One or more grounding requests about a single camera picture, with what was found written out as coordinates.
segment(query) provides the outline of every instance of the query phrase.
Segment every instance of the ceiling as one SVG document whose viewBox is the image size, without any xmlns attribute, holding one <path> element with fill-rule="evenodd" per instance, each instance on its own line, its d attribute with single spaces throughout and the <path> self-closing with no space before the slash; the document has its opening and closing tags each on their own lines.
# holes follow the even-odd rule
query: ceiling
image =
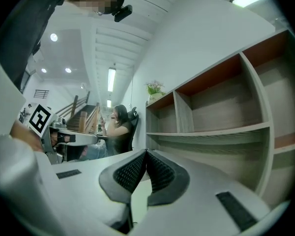
<svg viewBox="0 0 295 236">
<path fill-rule="evenodd" d="M 41 56 L 40 65 L 48 68 L 48 73 L 38 72 L 48 80 L 87 84 L 101 106 L 106 106 L 107 99 L 112 100 L 112 105 L 119 104 L 143 49 L 176 1 L 125 0 L 124 5 L 133 6 L 133 14 L 120 23 L 115 23 L 111 15 L 100 17 L 69 3 L 57 6 L 36 55 Z M 271 9 L 266 13 L 258 6 L 253 9 L 266 14 L 264 17 L 272 14 Z M 50 40 L 51 33 L 58 35 L 57 42 Z M 67 66 L 71 74 L 64 72 Z M 116 69 L 111 94 L 107 91 L 109 67 Z"/>
</svg>

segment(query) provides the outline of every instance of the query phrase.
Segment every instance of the chair headrest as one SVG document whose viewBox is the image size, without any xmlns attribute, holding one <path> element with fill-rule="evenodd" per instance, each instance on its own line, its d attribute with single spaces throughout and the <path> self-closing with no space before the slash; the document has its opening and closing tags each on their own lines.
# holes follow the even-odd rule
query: chair headrest
<svg viewBox="0 0 295 236">
<path fill-rule="evenodd" d="M 128 112 L 129 120 L 134 120 L 138 117 L 138 113 L 136 111 L 137 107 L 134 107 L 131 111 Z"/>
</svg>

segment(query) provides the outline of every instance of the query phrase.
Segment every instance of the staircase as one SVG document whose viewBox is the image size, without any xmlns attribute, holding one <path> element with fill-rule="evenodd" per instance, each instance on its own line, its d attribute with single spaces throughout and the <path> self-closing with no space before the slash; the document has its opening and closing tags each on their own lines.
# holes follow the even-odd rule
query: staircase
<svg viewBox="0 0 295 236">
<path fill-rule="evenodd" d="M 81 112 L 87 112 L 88 116 L 92 113 L 96 106 L 92 105 L 86 105 L 83 107 L 79 112 L 77 112 L 74 117 L 72 117 L 68 122 L 67 122 L 67 129 L 72 130 L 72 131 L 79 131 L 79 122 L 80 122 L 80 115 Z"/>
</svg>

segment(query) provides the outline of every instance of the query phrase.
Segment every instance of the long black hair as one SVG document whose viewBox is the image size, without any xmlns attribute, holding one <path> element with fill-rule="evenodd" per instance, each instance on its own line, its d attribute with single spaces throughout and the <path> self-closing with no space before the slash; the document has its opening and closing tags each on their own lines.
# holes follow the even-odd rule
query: long black hair
<svg viewBox="0 0 295 236">
<path fill-rule="evenodd" d="M 124 105 L 117 105 L 114 107 L 114 109 L 118 113 L 118 117 L 117 117 L 118 126 L 121 126 L 125 122 L 129 121 L 127 108 Z"/>
</svg>

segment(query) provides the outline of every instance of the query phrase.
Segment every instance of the jeans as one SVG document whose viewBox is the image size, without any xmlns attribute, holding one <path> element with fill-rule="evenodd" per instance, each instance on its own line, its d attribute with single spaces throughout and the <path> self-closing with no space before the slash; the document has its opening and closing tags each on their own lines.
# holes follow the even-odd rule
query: jeans
<svg viewBox="0 0 295 236">
<path fill-rule="evenodd" d="M 88 145 L 87 154 L 80 157 L 81 161 L 94 160 L 108 156 L 106 145 L 92 144 Z"/>
</svg>

